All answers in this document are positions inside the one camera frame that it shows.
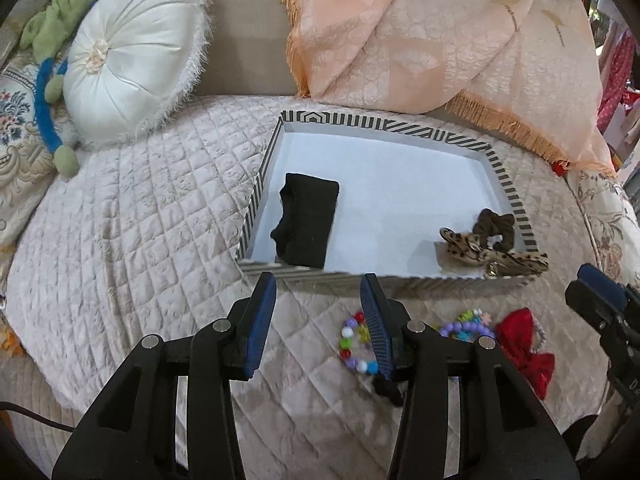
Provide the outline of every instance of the peach blanket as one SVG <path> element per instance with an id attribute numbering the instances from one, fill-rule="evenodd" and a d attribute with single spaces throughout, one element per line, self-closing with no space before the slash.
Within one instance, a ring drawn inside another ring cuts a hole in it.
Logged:
<path id="1" fill-rule="evenodd" d="M 445 105 L 551 163 L 613 175 L 581 0 L 283 0 L 300 95 L 424 113 Z"/>

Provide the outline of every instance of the orange fringe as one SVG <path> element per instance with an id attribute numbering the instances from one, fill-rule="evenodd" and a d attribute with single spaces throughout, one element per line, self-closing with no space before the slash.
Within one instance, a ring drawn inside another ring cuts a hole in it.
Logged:
<path id="1" fill-rule="evenodd" d="M 608 177 L 615 177 L 611 168 L 599 162 L 574 162 L 554 143 L 545 139 L 538 131 L 523 123 L 518 116 L 509 111 L 493 108 L 484 99 L 465 90 L 459 92 L 445 104 L 445 110 L 472 122 L 485 130 L 495 130 L 513 139 L 518 145 L 541 156 L 549 164 L 559 163 L 569 170 L 595 170 Z"/>
<path id="2" fill-rule="evenodd" d="M 291 75 L 293 76 L 296 86 L 298 87 L 298 97 L 309 97 L 309 83 L 306 78 L 305 64 L 300 54 L 300 49 L 294 37 L 294 31 L 298 25 L 300 18 L 300 0 L 282 0 L 282 3 L 287 7 L 287 14 L 289 15 L 289 23 L 291 24 L 291 31 L 287 37 L 287 47 L 285 50 L 287 57 L 287 64 Z"/>

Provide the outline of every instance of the black cable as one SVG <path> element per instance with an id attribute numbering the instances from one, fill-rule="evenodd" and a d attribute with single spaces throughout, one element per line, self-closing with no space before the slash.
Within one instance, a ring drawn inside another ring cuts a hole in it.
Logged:
<path id="1" fill-rule="evenodd" d="M 22 406 L 18 406 L 12 402 L 4 402 L 0 401 L 0 412 L 15 412 L 20 413 L 21 415 L 28 416 L 33 420 L 37 420 L 41 424 L 46 424 L 56 430 L 68 431 L 69 433 L 73 433 L 75 428 L 72 426 L 67 426 L 66 424 L 61 424 L 60 422 L 54 422 L 53 420 L 49 420 L 48 418 L 43 417 L 42 415 L 38 415 L 37 413 L 33 413 Z"/>

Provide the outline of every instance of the red polka dot fabric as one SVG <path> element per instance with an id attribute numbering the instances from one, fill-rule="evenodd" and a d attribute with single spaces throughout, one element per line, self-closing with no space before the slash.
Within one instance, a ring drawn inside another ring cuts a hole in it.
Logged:
<path id="1" fill-rule="evenodd" d="M 626 82 L 631 74 L 631 65 L 634 60 L 636 40 L 631 31 L 625 32 L 613 53 L 609 79 L 603 88 L 602 101 L 598 110 L 598 129 L 603 134 L 611 122 L 613 113 L 622 99 L 626 88 Z"/>

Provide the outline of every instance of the black and white striped border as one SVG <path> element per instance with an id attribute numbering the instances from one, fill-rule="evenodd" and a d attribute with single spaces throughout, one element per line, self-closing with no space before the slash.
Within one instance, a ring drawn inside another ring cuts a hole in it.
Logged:
<path id="1" fill-rule="evenodd" d="M 383 132 L 392 132 L 396 134 L 411 135 L 415 137 L 422 137 L 423 139 L 436 140 L 437 142 L 445 142 L 447 144 L 453 144 L 475 152 L 482 152 L 488 159 L 491 167 L 493 168 L 502 189 L 504 190 L 509 204 L 513 209 L 513 215 L 515 216 L 516 225 L 522 235 L 525 243 L 526 250 L 529 252 L 535 252 L 538 250 L 538 244 L 536 243 L 535 236 L 531 229 L 531 224 L 527 213 L 524 210 L 522 200 L 518 196 L 518 193 L 511 181 L 507 171 L 504 169 L 500 158 L 494 152 L 493 147 L 487 142 L 482 140 L 473 139 L 461 134 L 449 132 L 447 130 L 441 130 L 440 128 L 433 128 L 431 126 L 423 126 L 421 124 L 405 123 L 394 119 L 383 119 L 380 117 L 370 117 L 356 114 L 345 114 L 336 112 L 306 112 L 303 110 L 283 111 L 278 118 L 278 124 L 276 125 L 273 135 L 267 150 L 264 155 L 258 175 L 255 179 L 254 190 L 249 200 L 249 208 L 246 218 L 244 219 L 244 225 L 242 226 L 242 233 L 240 236 L 240 242 L 238 245 L 238 251 L 236 253 L 236 259 L 241 269 L 247 274 L 259 274 L 264 270 L 270 270 L 281 278 L 313 278 L 315 280 L 331 280 L 332 282 L 341 280 L 352 280 L 353 276 L 342 272 L 325 272 L 321 269 L 309 269 L 307 267 L 292 267 L 283 264 L 264 264 L 245 260 L 245 254 L 249 247 L 249 240 L 251 239 L 251 232 L 254 227 L 255 217 L 258 212 L 258 206 L 260 205 L 260 199 L 262 198 L 262 192 L 264 189 L 264 179 L 266 176 L 267 168 L 271 162 L 271 157 L 275 146 L 278 142 L 278 138 L 282 132 L 285 122 L 296 123 L 321 123 L 321 124 L 336 124 L 346 126 L 356 126 L 360 128 L 372 128 L 374 130 L 381 130 Z M 440 288 L 446 286 L 449 283 L 459 283 L 460 281 L 465 283 L 486 281 L 487 278 L 434 278 L 432 281 L 433 288 Z M 530 276 L 503 276 L 500 280 L 509 280 L 512 282 L 526 283 L 530 280 Z"/>

